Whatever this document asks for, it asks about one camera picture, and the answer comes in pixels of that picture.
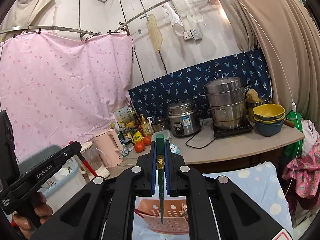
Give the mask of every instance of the silver screw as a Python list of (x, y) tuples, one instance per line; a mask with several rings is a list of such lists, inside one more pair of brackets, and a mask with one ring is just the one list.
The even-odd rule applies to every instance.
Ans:
[(131, 171), (134, 172), (134, 173), (139, 173), (141, 171), (141, 167), (139, 166), (134, 166), (131, 168)]
[(180, 171), (188, 172), (188, 171), (190, 171), (190, 168), (188, 166), (186, 166), (186, 165), (183, 165), (183, 166), (180, 167)]
[(102, 178), (102, 177), (95, 177), (95, 178), (93, 179), (93, 183), (94, 183), (94, 184), (99, 185), (99, 184), (101, 184), (102, 182), (103, 182), (103, 178)]
[(228, 183), (229, 179), (226, 176), (221, 176), (221, 177), (219, 177), (218, 181), (220, 183), (226, 184), (226, 183)]

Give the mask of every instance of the black power cord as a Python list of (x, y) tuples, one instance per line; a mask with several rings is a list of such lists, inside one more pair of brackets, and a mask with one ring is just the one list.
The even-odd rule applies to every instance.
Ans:
[[(199, 130), (196, 134), (194, 134), (188, 141), (192, 140), (198, 133), (201, 132), (201, 130), (202, 130), (203, 126), (204, 126), (203, 124), (204, 124), (204, 119), (202, 119), (202, 124), (201, 124), (200, 130)], [(207, 147), (210, 143), (212, 143), (215, 139), (216, 139), (216, 138), (214, 138), (212, 141), (210, 141), (208, 144), (206, 144), (206, 145), (203, 146), (203, 147), (194, 147), (194, 146), (188, 145), (188, 144), (187, 144), (188, 141), (186, 141), (185, 145), (186, 145), (186, 146), (189, 146), (189, 147), (191, 147), (191, 148), (193, 148), (193, 149), (203, 149), (203, 148), (206, 148), (206, 147)]]

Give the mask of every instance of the countertop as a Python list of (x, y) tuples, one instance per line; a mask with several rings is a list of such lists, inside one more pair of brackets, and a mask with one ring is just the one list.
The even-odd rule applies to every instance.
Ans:
[[(205, 119), (204, 124), (201, 132), (188, 142), (189, 145), (203, 147), (214, 139), (212, 120)], [(287, 146), (304, 138), (303, 133), (298, 129), (286, 125), (283, 125), (280, 133), (271, 137), (260, 135), (256, 131), (253, 123), (252, 126), (253, 130), (250, 133), (215, 139), (210, 145), (203, 149), (194, 149), (186, 146), (185, 142), (191, 137), (176, 138), (171, 134), (170, 143), (180, 148), (180, 155), (183, 156), (186, 164), (199, 164), (221, 162), (256, 155)], [(131, 151), (120, 165), (108, 169), (110, 171), (108, 179), (116, 177), (123, 170), (134, 166), (139, 156), (149, 152), (150, 146), (146, 146), (146, 149), (140, 154), (137, 154), (134, 150)]]

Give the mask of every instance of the finger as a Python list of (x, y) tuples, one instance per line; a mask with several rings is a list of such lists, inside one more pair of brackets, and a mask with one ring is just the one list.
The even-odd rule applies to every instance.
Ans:
[(53, 210), (47, 204), (40, 204), (39, 206), (35, 207), (35, 213), (39, 217), (46, 217), (52, 216)]
[(48, 221), (48, 219), (50, 218), (51, 216), (48, 216), (48, 217), (42, 217), (41, 219), (40, 219), (40, 224), (41, 225), (43, 225), (45, 222), (47, 222)]
[(13, 215), (12, 218), (14, 222), (16, 222), (18, 227), (20, 227), (20, 229), (23, 229), (25, 231), (29, 231), (31, 229), (31, 225), (26, 218), (19, 215)]
[(21, 233), (24, 235), (24, 237), (26, 239), (30, 239), (31, 238), (31, 235), (32, 235), (31, 231), (26, 231), (26, 230), (23, 230), (22, 228), (20, 228), (20, 230), (21, 230)]
[(37, 192), (33, 194), (30, 199), (31, 199), (32, 206), (34, 208), (39, 206), (41, 203), (45, 204), (47, 202), (47, 199), (41, 192)]

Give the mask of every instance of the red tomato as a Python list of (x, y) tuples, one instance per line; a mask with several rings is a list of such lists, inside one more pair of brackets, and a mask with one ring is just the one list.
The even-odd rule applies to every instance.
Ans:
[(144, 143), (142, 141), (140, 142), (137, 142), (135, 145), (134, 145), (134, 149), (137, 153), (140, 153), (142, 151), (144, 151), (145, 149), (145, 146), (144, 146)]
[(145, 136), (144, 138), (143, 138), (143, 143), (145, 144), (145, 145), (150, 145), (151, 144), (151, 137), (150, 136)]

